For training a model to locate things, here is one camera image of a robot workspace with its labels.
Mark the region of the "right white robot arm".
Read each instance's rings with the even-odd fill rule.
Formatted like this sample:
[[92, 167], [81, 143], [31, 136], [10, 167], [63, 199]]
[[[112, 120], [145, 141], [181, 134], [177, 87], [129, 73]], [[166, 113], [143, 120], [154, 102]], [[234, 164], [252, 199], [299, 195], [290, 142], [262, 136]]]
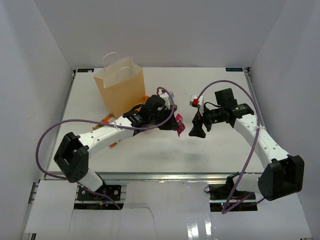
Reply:
[[251, 107], [239, 104], [231, 88], [215, 92], [218, 107], [208, 109], [202, 96], [193, 95], [190, 105], [197, 108], [189, 132], [191, 137], [205, 138], [213, 124], [227, 123], [254, 148], [262, 166], [262, 174], [245, 172], [227, 177], [226, 195], [236, 200], [244, 192], [261, 194], [273, 201], [303, 188], [305, 162], [299, 155], [291, 155], [280, 147], [269, 133], [258, 123]]

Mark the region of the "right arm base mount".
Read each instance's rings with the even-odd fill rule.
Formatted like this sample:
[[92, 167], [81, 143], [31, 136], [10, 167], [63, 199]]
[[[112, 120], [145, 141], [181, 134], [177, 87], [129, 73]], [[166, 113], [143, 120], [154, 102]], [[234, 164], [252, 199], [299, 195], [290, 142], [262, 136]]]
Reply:
[[[210, 211], [221, 212], [229, 196], [229, 191], [224, 184], [209, 184], [204, 188], [204, 192], [209, 196]], [[235, 191], [227, 207], [232, 207], [246, 198], [241, 204], [233, 208], [232, 212], [255, 212], [258, 210], [256, 195], [247, 191]]]

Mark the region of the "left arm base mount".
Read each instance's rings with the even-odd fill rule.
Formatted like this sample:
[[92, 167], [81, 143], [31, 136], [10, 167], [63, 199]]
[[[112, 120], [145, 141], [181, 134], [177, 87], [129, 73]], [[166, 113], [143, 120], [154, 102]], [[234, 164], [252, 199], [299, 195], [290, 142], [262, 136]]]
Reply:
[[96, 192], [79, 186], [74, 202], [75, 210], [121, 210], [124, 206], [121, 185], [103, 185]]

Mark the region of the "large yellow snack bag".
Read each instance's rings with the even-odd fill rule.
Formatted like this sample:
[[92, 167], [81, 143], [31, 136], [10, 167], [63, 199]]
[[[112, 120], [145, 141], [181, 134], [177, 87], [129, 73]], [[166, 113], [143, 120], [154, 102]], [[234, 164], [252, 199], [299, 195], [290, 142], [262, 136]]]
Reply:
[[143, 99], [143, 102], [145, 103], [145, 102], [148, 100], [148, 98], [149, 98], [149, 96], [146, 95], [146, 96], [144, 97], [144, 99]]

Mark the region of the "pink candy packet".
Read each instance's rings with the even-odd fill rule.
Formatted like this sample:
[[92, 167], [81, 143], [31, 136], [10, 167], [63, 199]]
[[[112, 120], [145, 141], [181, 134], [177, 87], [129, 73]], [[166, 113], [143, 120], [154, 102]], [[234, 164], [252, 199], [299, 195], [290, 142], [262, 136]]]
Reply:
[[175, 117], [176, 122], [178, 123], [177, 135], [180, 137], [182, 132], [186, 129], [186, 126], [183, 121], [183, 117], [180, 114], [177, 114]]

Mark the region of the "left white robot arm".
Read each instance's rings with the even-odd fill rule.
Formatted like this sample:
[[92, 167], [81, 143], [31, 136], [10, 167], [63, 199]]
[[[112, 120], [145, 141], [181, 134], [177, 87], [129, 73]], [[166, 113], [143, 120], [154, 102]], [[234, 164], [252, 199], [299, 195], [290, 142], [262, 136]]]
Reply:
[[150, 129], [176, 131], [179, 125], [175, 110], [171, 93], [154, 94], [109, 125], [80, 135], [67, 133], [54, 155], [54, 162], [70, 183], [79, 183], [88, 189], [90, 196], [99, 200], [105, 196], [106, 183], [89, 168], [89, 159], [111, 144]]

